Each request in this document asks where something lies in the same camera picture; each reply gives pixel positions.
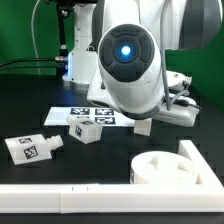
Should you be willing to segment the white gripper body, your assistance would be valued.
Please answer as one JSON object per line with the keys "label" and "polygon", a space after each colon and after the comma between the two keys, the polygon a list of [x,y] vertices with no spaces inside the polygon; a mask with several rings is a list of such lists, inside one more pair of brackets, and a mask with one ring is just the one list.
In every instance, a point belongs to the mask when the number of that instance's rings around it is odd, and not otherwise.
{"label": "white gripper body", "polygon": [[[174,71],[167,72],[167,79],[169,90],[177,93],[187,90],[192,82],[191,77]],[[174,92],[170,94],[170,98],[175,96]],[[175,125],[192,127],[198,113],[199,107],[193,99],[187,96],[180,96],[171,106],[170,110],[167,110],[166,104],[163,103],[160,111],[153,116],[153,119]]]}

